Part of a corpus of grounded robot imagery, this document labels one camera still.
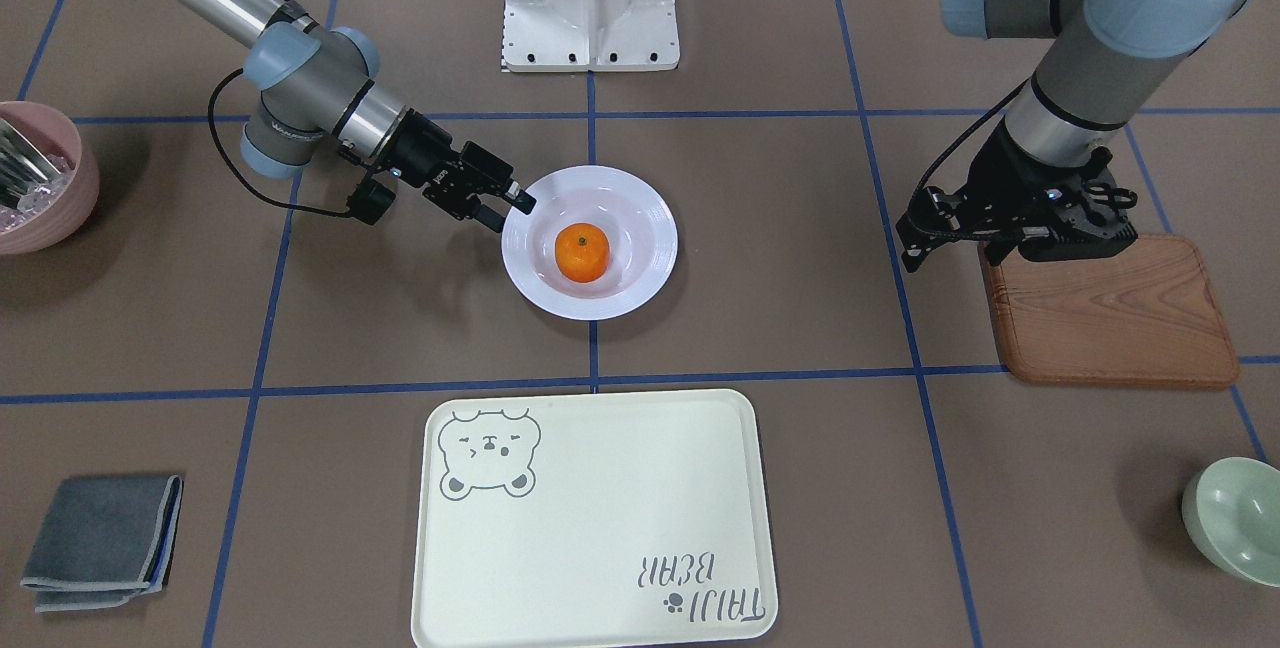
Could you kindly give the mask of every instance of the gray towel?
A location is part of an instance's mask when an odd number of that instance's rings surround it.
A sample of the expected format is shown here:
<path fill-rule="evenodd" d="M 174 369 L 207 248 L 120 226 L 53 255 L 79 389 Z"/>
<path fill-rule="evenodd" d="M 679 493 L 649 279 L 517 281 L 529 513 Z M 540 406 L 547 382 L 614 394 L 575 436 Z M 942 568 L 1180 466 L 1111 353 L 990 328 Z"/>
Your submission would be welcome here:
<path fill-rule="evenodd" d="M 64 480 L 23 571 L 36 611 L 108 608 L 160 590 L 180 503 L 178 475 Z"/>

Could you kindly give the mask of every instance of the orange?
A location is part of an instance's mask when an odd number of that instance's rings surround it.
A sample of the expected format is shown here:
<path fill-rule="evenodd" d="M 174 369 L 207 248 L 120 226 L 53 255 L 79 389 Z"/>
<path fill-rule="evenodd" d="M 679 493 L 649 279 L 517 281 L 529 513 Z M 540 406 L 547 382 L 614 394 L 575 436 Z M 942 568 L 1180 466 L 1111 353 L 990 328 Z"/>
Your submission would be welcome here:
<path fill-rule="evenodd" d="M 556 236 L 556 268 L 564 278 L 590 283 L 609 268 L 609 239 L 590 223 L 575 223 Z"/>

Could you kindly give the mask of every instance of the bear face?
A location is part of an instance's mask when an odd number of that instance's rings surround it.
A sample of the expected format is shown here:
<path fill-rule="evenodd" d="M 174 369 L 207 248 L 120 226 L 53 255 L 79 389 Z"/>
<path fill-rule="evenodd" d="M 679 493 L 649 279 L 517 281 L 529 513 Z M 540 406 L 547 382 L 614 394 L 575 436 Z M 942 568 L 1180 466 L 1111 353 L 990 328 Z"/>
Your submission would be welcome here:
<path fill-rule="evenodd" d="M 543 438 L 529 409 L 454 412 L 436 443 L 444 455 L 440 490 L 461 501 L 474 488 L 503 488 L 513 498 L 534 489 L 534 448 Z"/>

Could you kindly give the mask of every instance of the wooden cutting board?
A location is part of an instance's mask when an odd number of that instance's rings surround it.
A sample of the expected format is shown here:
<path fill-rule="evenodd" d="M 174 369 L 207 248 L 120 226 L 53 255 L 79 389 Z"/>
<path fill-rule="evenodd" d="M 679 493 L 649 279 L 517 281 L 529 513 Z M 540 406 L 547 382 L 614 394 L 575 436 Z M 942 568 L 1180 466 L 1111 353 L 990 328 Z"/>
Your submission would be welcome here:
<path fill-rule="evenodd" d="M 1240 362 L 1197 247 L 1140 236 L 1101 260 L 992 266 L 978 251 L 1001 360 L 1029 383 L 1222 389 Z"/>

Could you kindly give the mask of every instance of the green bowl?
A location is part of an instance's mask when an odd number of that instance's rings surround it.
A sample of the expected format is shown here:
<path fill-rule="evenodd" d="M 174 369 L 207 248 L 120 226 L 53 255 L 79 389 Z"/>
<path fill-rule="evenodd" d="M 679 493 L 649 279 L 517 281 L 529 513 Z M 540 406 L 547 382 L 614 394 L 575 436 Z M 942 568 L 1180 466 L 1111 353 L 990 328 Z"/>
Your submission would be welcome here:
<path fill-rule="evenodd" d="M 1183 521 L 1213 565 L 1280 588 L 1280 470 L 1252 458 L 1207 466 L 1183 492 Z"/>

